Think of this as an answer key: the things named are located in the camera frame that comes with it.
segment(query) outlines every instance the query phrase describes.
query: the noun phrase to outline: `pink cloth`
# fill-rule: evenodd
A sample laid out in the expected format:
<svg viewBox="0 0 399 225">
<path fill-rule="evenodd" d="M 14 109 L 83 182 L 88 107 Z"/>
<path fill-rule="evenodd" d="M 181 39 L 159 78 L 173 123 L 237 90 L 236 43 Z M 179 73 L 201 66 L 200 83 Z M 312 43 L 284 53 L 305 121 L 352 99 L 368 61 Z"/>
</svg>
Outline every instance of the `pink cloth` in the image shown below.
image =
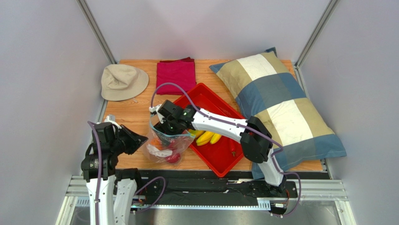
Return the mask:
<svg viewBox="0 0 399 225">
<path fill-rule="evenodd" d="M 156 65 L 156 87 L 167 82 L 175 83 L 185 91 L 191 90 L 197 84 L 194 59 L 188 57 L 181 60 L 158 62 Z M 178 88 L 167 85 L 161 87 L 157 94 L 182 95 L 183 93 Z"/>
</svg>

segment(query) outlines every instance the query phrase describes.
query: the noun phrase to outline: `wooden tabletop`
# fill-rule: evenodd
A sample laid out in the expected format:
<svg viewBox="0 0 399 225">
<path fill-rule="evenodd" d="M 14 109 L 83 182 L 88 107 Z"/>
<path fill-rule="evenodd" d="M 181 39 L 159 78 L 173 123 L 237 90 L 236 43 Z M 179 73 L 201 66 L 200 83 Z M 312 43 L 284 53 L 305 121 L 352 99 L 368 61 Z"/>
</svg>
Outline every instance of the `wooden tabletop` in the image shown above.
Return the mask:
<svg viewBox="0 0 399 225">
<path fill-rule="evenodd" d="M 228 60 L 196 60 L 195 72 L 197 83 L 204 83 L 234 109 L 239 112 L 238 105 L 230 94 L 224 83 L 209 69 L 210 65 L 226 62 Z M 134 99 L 120 102 L 108 102 L 105 115 L 113 114 L 118 124 L 123 124 L 132 131 L 147 135 L 148 120 L 151 96 L 155 90 L 156 83 L 156 64 L 159 60 L 121 60 L 120 64 L 134 66 L 144 70 L 149 76 L 148 87 Z M 295 77 L 292 63 L 289 60 L 282 60 L 284 65 L 289 69 Z M 156 95 L 154 105 L 162 104 L 166 99 L 175 101 L 177 95 Z M 122 154 L 118 157 L 119 162 L 117 168 L 138 168 L 138 169 L 184 169 L 184 170 L 210 170 L 209 167 L 197 156 L 197 154 L 188 148 L 183 152 L 183 159 L 177 166 L 154 163 L 148 160 L 141 149 L 132 155 Z M 240 162 L 232 170 L 248 171 L 251 170 L 251 161 L 246 158 Z M 292 168 L 293 171 L 321 171 L 322 166 L 320 160 L 304 161 L 298 166 Z"/>
</svg>

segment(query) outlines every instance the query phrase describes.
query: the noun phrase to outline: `pillow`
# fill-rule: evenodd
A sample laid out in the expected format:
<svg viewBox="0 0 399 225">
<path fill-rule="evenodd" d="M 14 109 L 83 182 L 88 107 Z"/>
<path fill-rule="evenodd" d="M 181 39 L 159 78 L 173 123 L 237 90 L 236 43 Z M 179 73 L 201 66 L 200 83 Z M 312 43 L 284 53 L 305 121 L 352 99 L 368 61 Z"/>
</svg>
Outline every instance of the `pillow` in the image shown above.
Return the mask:
<svg viewBox="0 0 399 225">
<path fill-rule="evenodd" d="M 346 156 L 340 139 L 273 52 L 210 68 L 228 87 L 241 114 L 247 119 L 258 117 L 272 138 L 284 146 L 284 151 L 276 154 L 282 170 L 304 160 Z M 257 164 L 252 168 L 255 179 L 263 177 Z"/>
</svg>

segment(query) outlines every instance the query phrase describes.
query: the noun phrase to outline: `red tray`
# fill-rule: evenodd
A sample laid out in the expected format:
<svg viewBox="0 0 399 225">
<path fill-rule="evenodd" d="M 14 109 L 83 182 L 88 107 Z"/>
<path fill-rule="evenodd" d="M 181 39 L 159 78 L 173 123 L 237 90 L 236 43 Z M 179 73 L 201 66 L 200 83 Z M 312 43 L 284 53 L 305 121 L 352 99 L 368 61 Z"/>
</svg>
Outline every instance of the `red tray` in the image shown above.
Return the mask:
<svg viewBox="0 0 399 225">
<path fill-rule="evenodd" d="M 211 113 L 235 119 L 244 119 L 239 112 L 233 109 L 203 83 L 197 84 L 187 93 L 196 106 L 204 108 Z M 189 104 L 189 101 L 185 95 L 182 95 L 174 103 L 184 108 Z M 215 144 L 208 143 L 197 146 L 194 141 L 190 147 L 218 177 L 224 177 L 244 156 L 241 144 L 224 136 Z"/>
</svg>

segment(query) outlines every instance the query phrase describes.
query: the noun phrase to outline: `gray floor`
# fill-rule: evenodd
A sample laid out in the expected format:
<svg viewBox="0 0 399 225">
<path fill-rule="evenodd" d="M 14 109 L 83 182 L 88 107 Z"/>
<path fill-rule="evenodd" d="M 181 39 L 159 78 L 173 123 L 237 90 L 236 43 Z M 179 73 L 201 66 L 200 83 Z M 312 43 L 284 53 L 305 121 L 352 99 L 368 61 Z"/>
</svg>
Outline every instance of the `gray floor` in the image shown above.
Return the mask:
<svg viewBox="0 0 399 225">
<path fill-rule="evenodd" d="M 76 208 L 71 225 L 89 224 L 89 208 Z M 148 210 L 131 215 L 129 225 L 340 225 L 333 201 L 300 203 L 296 212 L 280 219 L 253 210 Z"/>
</svg>

